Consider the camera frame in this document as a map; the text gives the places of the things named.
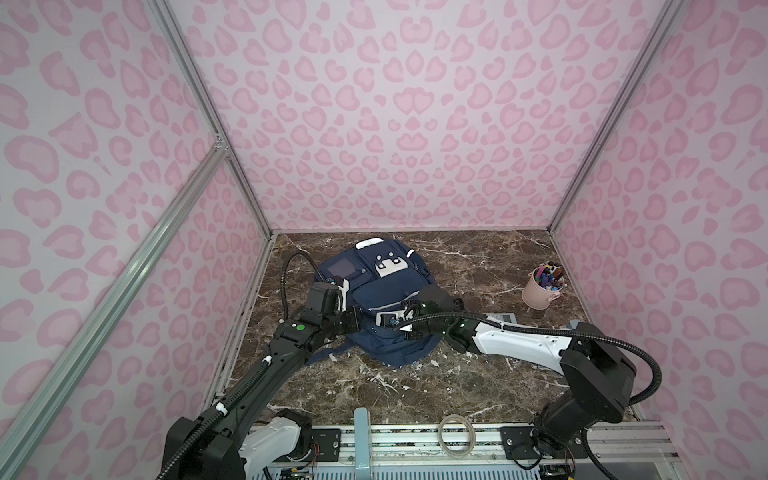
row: backpack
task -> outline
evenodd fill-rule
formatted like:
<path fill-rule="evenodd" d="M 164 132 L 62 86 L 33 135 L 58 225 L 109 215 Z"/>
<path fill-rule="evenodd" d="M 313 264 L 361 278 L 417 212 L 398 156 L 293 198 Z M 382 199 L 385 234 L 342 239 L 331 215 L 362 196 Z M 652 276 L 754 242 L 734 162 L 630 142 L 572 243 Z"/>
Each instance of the backpack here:
<path fill-rule="evenodd" d="M 315 353 L 309 363 L 358 346 L 380 362 L 400 367 L 426 357 L 440 343 L 440 336 L 406 340 L 404 332 L 376 325 L 377 313 L 400 310 L 403 300 L 418 295 L 427 285 L 437 284 L 412 248 L 398 240 L 369 238 L 318 268 L 328 278 L 341 276 L 349 281 L 347 308 L 359 306 L 363 317 L 360 331 L 348 334 L 344 345 Z"/>

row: pink bucket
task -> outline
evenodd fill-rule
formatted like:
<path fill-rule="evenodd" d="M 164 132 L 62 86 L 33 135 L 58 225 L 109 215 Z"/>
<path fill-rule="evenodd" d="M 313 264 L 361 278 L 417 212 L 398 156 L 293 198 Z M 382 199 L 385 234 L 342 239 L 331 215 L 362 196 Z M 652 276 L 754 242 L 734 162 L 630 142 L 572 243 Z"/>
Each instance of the pink bucket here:
<path fill-rule="evenodd" d="M 538 267 L 534 268 L 528 275 L 528 284 L 523 289 L 522 297 L 525 304 L 532 309 L 544 310 L 549 306 L 552 300 L 558 298 L 562 294 L 562 290 L 547 290 L 536 283 L 536 280 L 533 278 L 536 270 L 538 270 Z"/>

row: brown marble surface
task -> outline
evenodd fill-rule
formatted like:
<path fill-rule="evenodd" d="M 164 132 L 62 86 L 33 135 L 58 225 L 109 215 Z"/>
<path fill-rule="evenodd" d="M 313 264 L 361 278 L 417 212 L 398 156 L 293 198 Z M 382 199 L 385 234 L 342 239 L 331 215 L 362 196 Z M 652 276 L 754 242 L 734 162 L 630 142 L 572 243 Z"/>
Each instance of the brown marble surface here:
<path fill-rule="evenodd" d="M 438 284 L 461 295 L 473 312 L 513 312 L 521 325 L 559 327 L 585 319 L 573 290 L 566 289 L 544 311 L 529 309 L 520 292 L 528 271 L 557 254 L 541 230 L 511 232 L 392 233 L 416 249 Z M 280 235 L 261 286 L 233 377 L 263 358 L 263 347 L 280 318 L 280 266 L 297 247 L 320 263 L 371 233 Z M 287 296 L 291 310 L 304 302 L 312 281 L 303 259 L 291 263 Z M 445 342 L 422 361 L 393 369 L 357 348 L 301 369 L 276 394 L 265 419 L 283 407 L 308 412 L 316 425 L 352 423 L 365 406 L 374 423 L 437 423 L 458 413 L 474 422 L 527 422 L 548 399 L 564 390 L 564 379 L 547 369 L 502 356 L 462 355 Z"/>

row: light blue plastic bar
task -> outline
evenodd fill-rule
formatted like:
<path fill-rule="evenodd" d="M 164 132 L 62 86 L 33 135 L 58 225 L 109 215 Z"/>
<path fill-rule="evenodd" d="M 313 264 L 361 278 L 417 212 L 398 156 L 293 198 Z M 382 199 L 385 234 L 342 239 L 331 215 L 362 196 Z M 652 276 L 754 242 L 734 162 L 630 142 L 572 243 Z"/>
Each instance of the light blue plastic bar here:
<path fill-rule="evenodd" d="M 355 480 L 371 480 L 371 417 L 368 409 L 355 409 Z"/>

